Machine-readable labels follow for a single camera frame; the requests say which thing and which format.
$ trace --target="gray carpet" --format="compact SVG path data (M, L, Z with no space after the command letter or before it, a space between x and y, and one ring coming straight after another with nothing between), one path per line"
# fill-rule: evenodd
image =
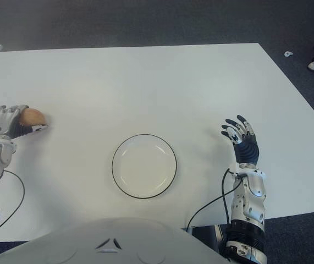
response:
M0 0L4 51L244 42L258 42L314 109L314 0ZM314 263L314 214L268 220L266 233L268 263Z

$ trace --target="black joint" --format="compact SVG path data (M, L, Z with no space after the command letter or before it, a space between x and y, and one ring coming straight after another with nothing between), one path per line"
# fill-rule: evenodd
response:
M31 132L33 132L33 129L31 126L24 126L18 123L11 130L10 137L14 139L14 138L17 138L18 136L23 136Z
M226 232L228 241L237 241L264 253L265 233L260 227L246 221L232 220Z

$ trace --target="white table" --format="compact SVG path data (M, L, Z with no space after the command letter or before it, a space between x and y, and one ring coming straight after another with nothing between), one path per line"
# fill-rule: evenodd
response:
M22 177L26 196L0 241L102 217L185 227L221 194L234 160L221 125L237 114L257 134L266 218L314 211L314 111L256 43L1 52L0 105L21 103L43 111L50 128L15 140L9 170ZM165 139L178 161L170 188L147 200L121 192L111 173L116 148L141 133ZM225 188L232 183L228 177ZM1 221L20 186L12 175L1 180ZM217 202L192 224L224 222Z

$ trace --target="brown egg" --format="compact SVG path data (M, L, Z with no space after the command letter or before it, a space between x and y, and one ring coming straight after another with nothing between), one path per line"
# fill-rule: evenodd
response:
M46 125L45 116L38 110L26 108L20 116L21 125Z

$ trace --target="white plate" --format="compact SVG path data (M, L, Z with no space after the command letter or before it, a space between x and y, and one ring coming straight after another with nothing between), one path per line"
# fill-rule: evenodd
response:
M136 135L116 150L113 178L121 191L135 198L151 198L164 192L177 171L174 151L160 137Z

